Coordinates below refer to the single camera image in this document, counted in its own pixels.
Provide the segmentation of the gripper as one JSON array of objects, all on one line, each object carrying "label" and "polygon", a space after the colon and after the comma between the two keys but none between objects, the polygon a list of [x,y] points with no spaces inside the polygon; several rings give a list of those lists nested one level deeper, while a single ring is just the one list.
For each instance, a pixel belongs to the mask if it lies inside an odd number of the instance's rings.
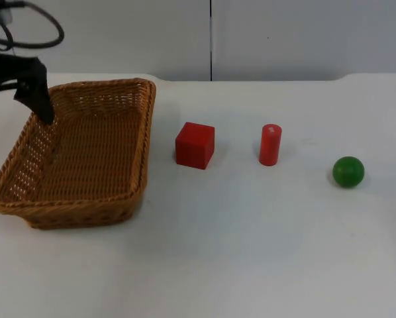
[{"label": "gripper", "polygon": [[47,125],[54,121],[46,66],[33,57],[0,54],[0,91],[16,90],[14,100],[28,107]]}]

